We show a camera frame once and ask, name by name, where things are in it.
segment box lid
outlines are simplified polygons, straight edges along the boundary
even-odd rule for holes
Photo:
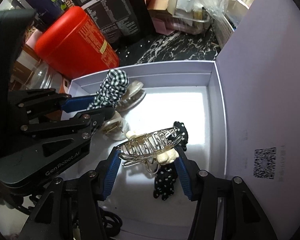
[[[228,125],[226,174],[244,179],[278,239],[290,239],[300,225],[298,7],[255,0],[216,63]]]

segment blue rubber grip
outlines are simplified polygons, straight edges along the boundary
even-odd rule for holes
[[[65,111],[66,113],[85,110],[88,108],[89,104],[93,101],[94,97],[95,96],[70,98],[61,107],[61,110]]]

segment black package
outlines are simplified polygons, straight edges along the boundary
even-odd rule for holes
[[[64,0],[81,6],[113,48],[139,41],[155,29],[144,0]]]

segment checkered scrunchie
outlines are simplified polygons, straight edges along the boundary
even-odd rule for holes
[[[120,69],[110,69],[107,77],[100,85],[93,102],[89,104],[88,110],[101,108],[103,106],[112,106],[116,108],[121,97],[126,93],[129,85],[128,75]]]

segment red lid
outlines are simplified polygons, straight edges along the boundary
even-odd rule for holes
[[[35,47],[35,52],[41,57],[46,58],[60,43],[70,35],[76,27],[89,17],[79,6],[69,8],[58,20],[52,24],[42,35]]]

